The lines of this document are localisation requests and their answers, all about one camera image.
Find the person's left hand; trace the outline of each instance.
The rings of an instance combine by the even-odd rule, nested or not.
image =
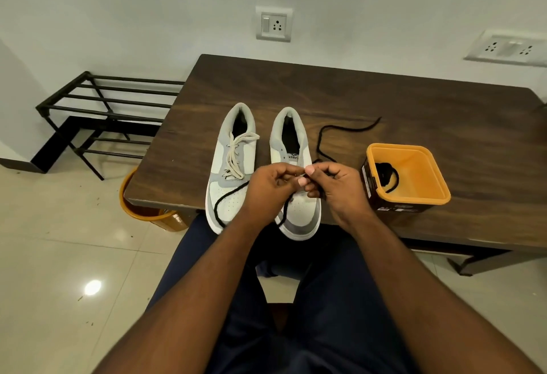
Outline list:
[[[239,218],[251,222],[258,231],[271,223],[279,214],[287,198],[309,183],[304,169],[296,165],[278,162],[257,169],[250,178],[245,201],[237,213]]]

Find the table top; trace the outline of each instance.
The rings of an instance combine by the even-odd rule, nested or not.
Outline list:
[[[125,197],[204,208],[218,130],[240,101],[261,136],[257,167],[270,163],[271,126],[286,106],[304,122],[312,159],[323,125],[359,128],[382,116],[367,132],[325,131],[321,149],[355,168],[373,142],[431,150],[452,199],[393,225],[401,236],[547,252],[547,113],[519,87],[203,54]],[[332,222],[328,209],[323,216]]]

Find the orange container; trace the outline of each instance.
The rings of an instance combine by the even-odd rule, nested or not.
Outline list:
[[[131,217],[141,221],[150,221],[151,223],[163,228],[164,230],[176,232],[187,228],[181,216],[176,211],[165,211],[159,208],[141,207],[138,205],[132,205],[124,197],[125,189],[131,181],[131,178],[135,174],[137,167],[131,171],[124,182],[120,186],[120,205],[124,212],[128,213]]]
[[[399,174],[399,185],[392,192],[386,190],[394,185],[395,177],[386,187],[380,184],[376,163],[383,162]],[[450,201],[450,191],[435,158],[423,146],[371,144],[362,174],[369,202],[379,211],[422,212]]]

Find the forearm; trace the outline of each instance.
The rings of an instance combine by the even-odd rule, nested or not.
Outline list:
[[[260,229],[241,218],[143,315],[95,373],[202,373]]]
[[[540,372],[431,274],[380,220],[368,218],[354,228],[386,306],[422,372]]]

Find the square plastic container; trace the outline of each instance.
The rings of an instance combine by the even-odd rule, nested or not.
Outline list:
[[[388,162],[399,174],[399,185],[387,193],[379,180],[376,163]],[[371,206],[380,211],[422,212],[450,201],[450,191],[433,154],[423,146],[371,144],[362,167]],[[389,189],[394,185],[394,174]]]

